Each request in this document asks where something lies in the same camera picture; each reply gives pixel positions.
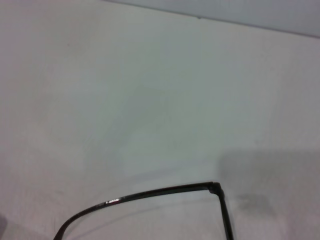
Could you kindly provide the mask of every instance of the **white wall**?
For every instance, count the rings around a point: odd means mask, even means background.
[[[317,239],[319,40],[95,0],[2,2],[0,31],[1,240],[208,180],[238,240]],[[97,212],[67,239],[106,236],[224,232],[201,192]]]
[[[320,37],[319,0],[107,0]]]

